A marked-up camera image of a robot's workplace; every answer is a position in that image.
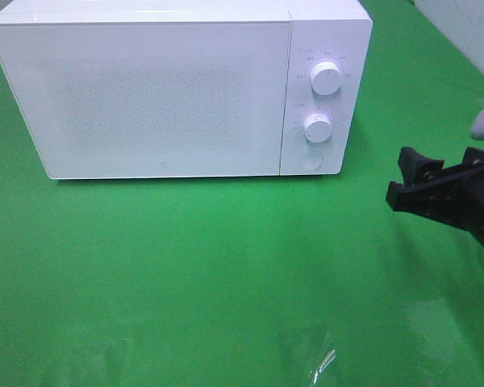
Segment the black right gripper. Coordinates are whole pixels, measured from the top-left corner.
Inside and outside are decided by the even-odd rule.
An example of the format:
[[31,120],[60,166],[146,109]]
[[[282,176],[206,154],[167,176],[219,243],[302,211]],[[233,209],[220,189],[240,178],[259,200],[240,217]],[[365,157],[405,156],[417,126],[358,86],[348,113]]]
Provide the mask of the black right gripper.
[[448,176],[430,177],[444,161],[402,147],[398,157],[405,185],[391,181],[386,202],[393,211],[415,214],[470,233],[484,247],[484,150],[468,147]]

